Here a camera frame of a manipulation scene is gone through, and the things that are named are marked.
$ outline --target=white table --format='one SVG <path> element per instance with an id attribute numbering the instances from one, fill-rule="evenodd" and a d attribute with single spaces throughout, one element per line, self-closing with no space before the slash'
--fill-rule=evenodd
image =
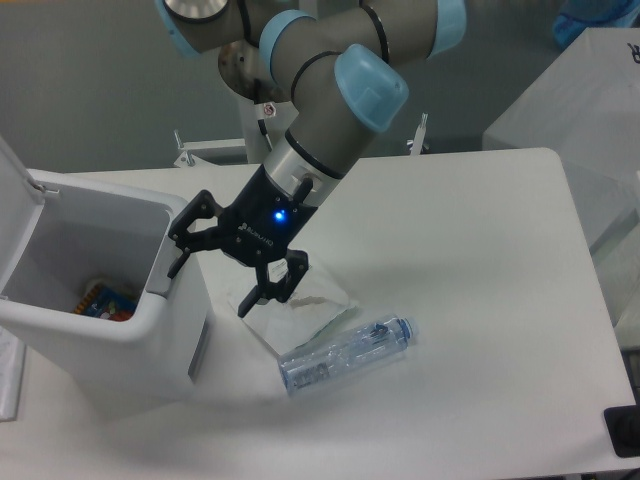
<path id="1" fill-rule="evenodd" d="M 253 166 L 85 174 L 228 204 Z M 640 466 L 605 408 L 633 402 L 560 162 L 548 150 L 367 159 L 296 241 L 368 309 L 415 316 L 403 358 L 285 396 L 199 255 L 217 323 L 191 404 L 78 385 L 30 351 L 0 477 L 514 478 Z"/>

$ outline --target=black cable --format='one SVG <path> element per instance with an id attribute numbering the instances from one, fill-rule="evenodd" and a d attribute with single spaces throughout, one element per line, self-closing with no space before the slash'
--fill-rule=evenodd
<path id="1" fill-rule="evenodd" d="M 619 480 L 631 480 L 638 473 L 640 473 L 640 468 L 636 468 L 635 470 L 631 470 L 630 472 L 627 472 L 627 474 L 624 477 L 621 477 Z"/>

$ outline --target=open lid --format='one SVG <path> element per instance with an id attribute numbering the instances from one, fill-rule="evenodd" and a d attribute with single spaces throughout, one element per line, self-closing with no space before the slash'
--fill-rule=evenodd
<path id="1" fill-rule="evenodd" d="M 0 137 L 0 294 L 38 223 L 44 195 Z"/>

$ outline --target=white box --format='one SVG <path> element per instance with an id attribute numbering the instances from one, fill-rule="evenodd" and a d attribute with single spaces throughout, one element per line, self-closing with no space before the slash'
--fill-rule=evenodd
<path id="1" fill-rule="evenodd" d="M 167 238 L 186 202 L 136 188 L 27 171 L 0 138 L 0 325 L 80 380 L 189 396 L 212 310 L 191 259 Z M 113 322 L 70 313 L 95 278 L 141 296 Z"/>

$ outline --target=gripper logo text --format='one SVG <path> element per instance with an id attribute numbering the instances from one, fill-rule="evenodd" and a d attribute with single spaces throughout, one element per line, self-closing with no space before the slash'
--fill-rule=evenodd
<path id="1" fill-rule="evenodd" d="M 267 237 L 263 237 L 262 235 L 260 235 L 258 232 L 256 232 L 253 228 L 251 228 L 246 223 L 243 223 L 242 225 L 240 225 L 238 227 L 238 230 L 247 232 L 247 233 L 253 235 L 254 237 L 256 237 L 261 242 L 264 242 L 267 245 L 269 245 L 270 247 L 273 247 L 273 240 L 269 240 Z"/>

